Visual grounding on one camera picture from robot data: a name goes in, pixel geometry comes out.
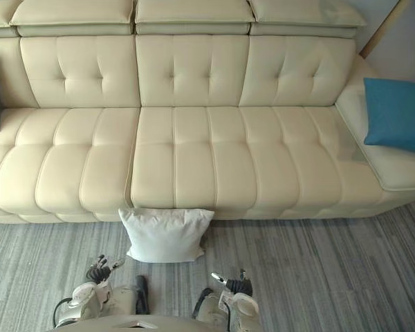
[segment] sectional sofa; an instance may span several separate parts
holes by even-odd
[[[415,200],[415,154],[363,144],[363,23],[335,1],[0,1],[0,223]]]

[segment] white wall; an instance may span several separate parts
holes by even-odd
[[[372,50],[367,61],[381,77],[415,81],[415,0]]]
[[[367,26],[358,29],[356,37],[357,52],[369,41],[376,29],[385,20],[398,0],[345,0],[353,7],[357,8],[365,18]]]

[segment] cable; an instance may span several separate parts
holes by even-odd
[[[62,301],[58,302],[57,305],[55,306],[54,314],[53,314],[53,326],[54,326],[54,329],[57,326],[57,323],[55,322],[55,314],[57,313],[58,307],[61,306],[64,302],[70,302],[70,301],[72,301],[72,297],[67,297],[66,299],[63,299]]]
[[[229,306],[228,306],[228,304],[226,303],[225,300],[223,300],[223,303],[226,306],[226,308],[228,309],[228,329],[226,331],[230,332],[230,308],[229,308]]]

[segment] tufted backrest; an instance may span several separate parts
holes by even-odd
[[[248,58],[248,36],[138,35],[144,107],[237,106]]]
[[[240,106],[329,106],[355,57],[352,39],[250,36]]]
[[[144,107],[329,106],[355,55],[351,39],[136,36]]]
[[[38,107],[21,58],[20,38],[0,38],[0,107]]]
[[[134,38],[0,39],[0,103],[3,107],[139,107]]]
[[[353,40],[331,37],[3,38],[0,104],[329,106],[346,82],[354,55]]]

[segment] blue cushion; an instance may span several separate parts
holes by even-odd
[[[415,152],[415,83],[365,78],[369,131],[366,145]]]

